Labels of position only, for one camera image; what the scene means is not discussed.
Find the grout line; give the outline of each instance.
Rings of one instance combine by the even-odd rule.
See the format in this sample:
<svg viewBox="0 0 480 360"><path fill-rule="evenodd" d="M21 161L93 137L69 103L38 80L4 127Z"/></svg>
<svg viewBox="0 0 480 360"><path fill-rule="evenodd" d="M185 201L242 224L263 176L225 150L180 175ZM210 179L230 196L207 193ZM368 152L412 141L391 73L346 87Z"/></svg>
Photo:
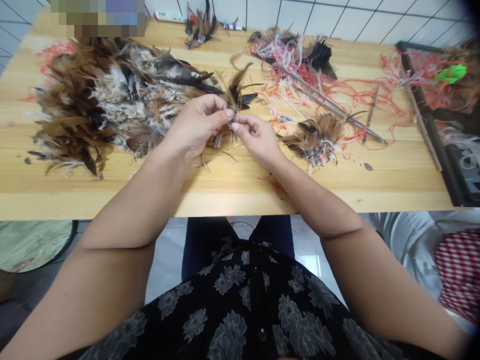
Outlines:
<svg viewBox="0 0 480 360"><path fill-rule="evenodd" d="M10 31L6 30L3 26L0 26L0 29L3 29L6 33L9 33L13 38L17 39L19 42L22 42L18 37L14 36Z"/></svg>
<svg viewBox="0 0 480 360"><path fill-rule="evenodd" d="M310 14L308 15L308 19L306 20L305 28L303 29L303 35L305 35L305 32L307 31L307 26L309 25L310 17L312 16L312 13L314 11L314 6L315 6L315 1L311 5Z"/></svg>
<svg viewBox="0 0 480 360"><path fill-rule="evenodd" d="M387 36L392 32L393 29L395 29L395 27L399 24L399 22L402 21L402 19L404 18L404 16L409 12L409 10L412 8L412 6L413 6L416 2L417 2L417 0L415 0L415 1L410 5L410 7L403 13L403 15L401 16L400 20L398 20L398 21L396 22L395 26L392 27L392 28L390 29L390 31L386 33L385 37L380 41L379 44L381 44L381 43L384 42L384 40L387 38Z"/></svg>
<svg viewBox="0 0 480 360"><path fill-rule="evenodd" d="M437 37L435 40L433 40L429 46L432 46L432 44L433 44L434 42L436 42L438 39L440 39L448 30L450 30L451 28L453 28L458 22L459 22L458 20L455 21L455 23L453 23L447 30L445 30L444 32L442 32L439 37Z"/></svg>
<svg viewBox="0 0 480 360"><path fill-rule="evenodd" d="M347 5L349 4L349 2L350 2L350 0L348 0L348 1L346 2L346 5L343 7L343 10L341 11L340 17L339 17L338 20L336 21L335 27L333 28L333 31L332 31L331 34L330 34L330 38L333 36L333 34L334 34L334 32L335 32L335 29L337 28L337 25L339 24L340 19L341 19L342 16L344 15L345 9L347 8Z"/></svg>
<svg viewBox="0 0 480 360"><path fill-rule="evenodd" d="M375 13L377 12L378 8L380 7L380 5L382 5L382 3L384 2L384 0L381 0L380 3L378 4L378 6L376 7L376 9L373 11L373 14L370 16L370 18L368 19L368 21L366 22L365 26L363 27L363 29L360 31L360 33L358 34L358 36L356 37L355 41L357 41L360 37L360 35L362 35L362 33L364 32L365 28L367 27L367 25L369 24L370 20L372 20L372 18L374 17Z"/></svg>
<svg viewBox="0 0 480 360"><path fill-rule="evenodd" d="M471 33L469 33L467 36L465 36L463 39L461 39L459 42L457 42L455 45L453 45L454 47L458 46L458 45L462 45L464 43L464 41L468 40L469 37L471 37L472 35L475 35L475 31L472 31Z"/></svg>
<svg viewBox="0 0 480 360"><path fill-rule="evenodd" d="M6 23L6 24L21 24L21 25L32 25L31 23L28 23L28 22L23 22L23 21L10 21L10 20L0 20L0 23Z"/></svg>
<svg viewBox="0 0 480 360"><path fill-rule="evenodd" d="M146 13L148 14L148 16L150 17L150 19L152 18L152 15L150 15L150 11L149 11L149 8L147 7L147 5L145 5L145 9L146 9Z"/></svg>
<svg viewBox="0 0 480 360"><path fill-rule="evenodd" d="M282 0L280 0L280 6L278 7L278 15L276 16L276 24L277 27L279 25L279 17L280 17L280 9L282 8Z"/></svg>
<svg viewBox="0 0 480 360"><path fill-rule="evenodd" d="M1 1L2 3L4 3L6 6L8 6L8 7L10 8L10 10L12 10L15 14L17 14L19 17L21 17L21 19L22 19L24 22L26 22L27 24L32 25L31 22L28 22L27 20L25 20L25 19L23 18L23 16L21 16L18 12L16 12L15 10L13 10L4 0L0 0L0 1Z"/></svg>
<svg viewBox="0 0 480 360"><path fill-rule="evenodd" d="M422 30L422 29L424 28L424 26L427 25L427 24L430 22L430 20L432 20L432 19L434 18L434 16L437 15L437 13L438 13L445 5L447 5L448 2L449 2L449 0L447 0L446 3L444 3L444 4L436 11L436 13L434 13L434 14L428 19L428 21L427 21L426 23L424 23L423 26L416 31L416 33L413 34L413 36L412 36L408 41L412 40L412 39L415 37L415 35L417 35L418 32L419 32L420 30Z"/></svg>
<svg viewBox="0 0 480 360"><path fill-rule="evenodd" d="M179 0L176 0L176 3L178 4L178 9L180 10L180 15L183 18L184 17L184 12L182 11L182 8L180 7L180 2Z"/></svg>
<svg viewBox="0 0 480 360"><path fill-rule="evenodd" d="M10 52L8 52L7 50L5 50L3 47L0 47L0 50L3 50L3 51L6 52L7 54L9 54L11 57L13 56Z"/></svg>

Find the finger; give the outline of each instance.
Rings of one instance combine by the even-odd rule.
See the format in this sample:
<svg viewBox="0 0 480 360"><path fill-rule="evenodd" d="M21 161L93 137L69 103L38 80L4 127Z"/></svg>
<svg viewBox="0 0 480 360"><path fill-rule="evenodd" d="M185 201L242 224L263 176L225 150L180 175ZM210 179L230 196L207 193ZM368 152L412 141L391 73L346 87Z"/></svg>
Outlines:
<svg viewBox="0 0 480 360"><path fill-rule="evenodd" d="M207 116L207 119L210 123L210 129L214 131L215 129L221 128L223 125L227 124L233 117L234 111L232 109L225 109Z"/></svg>
<svg viewBox="0 0 480 360"><path fill-rule="evenodd" d="M227 108L227 102L215 94L207 94L195 99L203 112L207 115Z"/></svg>
<svg viewBox="0 0 480 360"><path fill-rule="evenodd" d="M253 136L250 134L250 131L245 126L240 125L237 122L234 122L231 125L231 129L235 132L235 134L243 141L243 143L249 146L250 141L253 139Z"/></svg>
<svg viewBox="0 0 480 360"><path fill-rule="evenodd" d="M250 131L256 133L257 130L264 124L266 123L265 120L262 118L256 116L256 115L251 115L251 114L242 114L242 115L237 115L235 118L235 122L239 124L248 124L250 126Z"/></svg>

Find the wooden stick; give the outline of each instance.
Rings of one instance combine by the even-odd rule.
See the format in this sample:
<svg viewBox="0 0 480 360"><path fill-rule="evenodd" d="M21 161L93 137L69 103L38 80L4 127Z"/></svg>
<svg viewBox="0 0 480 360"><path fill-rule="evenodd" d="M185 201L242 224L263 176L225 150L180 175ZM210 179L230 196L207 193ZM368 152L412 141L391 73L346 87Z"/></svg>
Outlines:
<svg viewBox="0 0 480 360"><path fill-rule="evenodd" d="M320 100L318 97L312 95L311 93L309 92L306 92L304 91L301 87L299 87L298 85L296 84L293 84L295 86L295 88L297 90L299 90L301 93L307 95L308 97L310 97L311 99L315 100L317 103L319 103L320 105L324 106L326 109L328 109L329 111L331 111L332 113L334 113L335 115L338 115L340 117L344 117L345 115L347 117L349 117L351 114L349 114L347 111L345 111L340 105L338 105L337 103L335 103L335 101L329 99L328 97L326 97L325 95L323 95L320 91L318 91L316 88L310 86L310 84L306 81L304 81L300 76L298 76L296 73L293 73L293 72L289 72L288 70L286 70L285 68L283 68L288 74L290 74L292 76L292 78L294 78L295 80L297 80L299 83L301 83L302 85L304 85L306 88L308 88L310 91L312 91L313 93L317 94L318 96L320 96L322 100ZM350 124L352 124L354 127L357 127L358 129L362 129L365 127L365 125L359 120L357 119L356 117L352 116L348 119L348 122ZM388 141L385 140L383 137L381 137L380 135L378 135L376 132L370 130L369 128L366 128L366 133L368 135L370 135L372 138L378 140L379 142L381 142L382 144L385 144L385 145L388 145Z"/></svg>
<svg viewBox="0 0 480 360"><path fill-rule="evenodd" d="M370 114L368 115L368 120L366 121L366 128L370 129L370 124L372 123L372 118L374 117L375 106L377 106L377 100L379 98L380 85L376 88L375 99L373 100L373 105L371 106ZM367 142L367 133L363 136L362 144Z"/></svg>
<svg viewBox="0 0 480 360"><path fill-rule="evenodd" d="M348 114L345 110L338 110L337 108L333 107L332 105L330 105L329 103L325 102L325 101L322 101L320 98L316 97L315 95L312 95L311 93L309 93L308 91L305 91L303 90L299 85L297 84L293 84L293 86L295 87L295 89L297 89L299 92L301 92L302 94L305 94L306 96L308 96L310 99L312 99L313 101L315 101L316 103L324 106L326 109L328 109L330 112L332 112L333 114L341 117L341 118L344 118L345 116L347 117L350 117L351 115ZM347 120L350 124L352 124L354 127L357 127L359 129L363 129L365 127L364 124L362 124L361 122L357 122L355 121L355 118L353 116L351 116L348 120ZM366 132L368 135L370 135L372 138L378 140L379 142L381 142L382 144L385 144L387 145L388 144L388 141L385 140L383 137L381 137L380 135L376 134L375 132L373 132L372 130L370 130L369 128L366 128Z"/></svg>

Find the forearm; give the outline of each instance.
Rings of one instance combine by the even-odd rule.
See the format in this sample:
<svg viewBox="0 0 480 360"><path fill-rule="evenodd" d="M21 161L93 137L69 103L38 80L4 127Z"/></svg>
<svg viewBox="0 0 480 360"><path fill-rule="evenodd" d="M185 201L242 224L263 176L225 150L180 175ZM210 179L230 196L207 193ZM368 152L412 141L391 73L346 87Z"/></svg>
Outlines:
<svg viewBox="0 0 480 360"><path fill-rule="evenodd" d="M93 219L85 249L140 248L155 241L175 209L191 158L160 144L138 172Z"/></svg>
<svg viewBox="0 0 480 360"><path fill-rule="evenodd" d="M321 186L285 158L271 167L305 222L321 239L332 239L367 224L338 196Z"/></svg>

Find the black feather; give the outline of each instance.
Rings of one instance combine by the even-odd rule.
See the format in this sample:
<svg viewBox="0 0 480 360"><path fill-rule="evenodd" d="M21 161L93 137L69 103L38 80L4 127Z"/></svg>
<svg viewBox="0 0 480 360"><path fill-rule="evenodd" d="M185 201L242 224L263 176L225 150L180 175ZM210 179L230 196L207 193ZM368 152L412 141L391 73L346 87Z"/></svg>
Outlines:
<svg viewBox="0 0 480 360"><path fill-rule="evenodd" d="M205 85L204 83L195 85L195 88L207 94L217 94L217 95L224 94L222 89L219 89L218 87L215 87L215 86Z"/></svg>

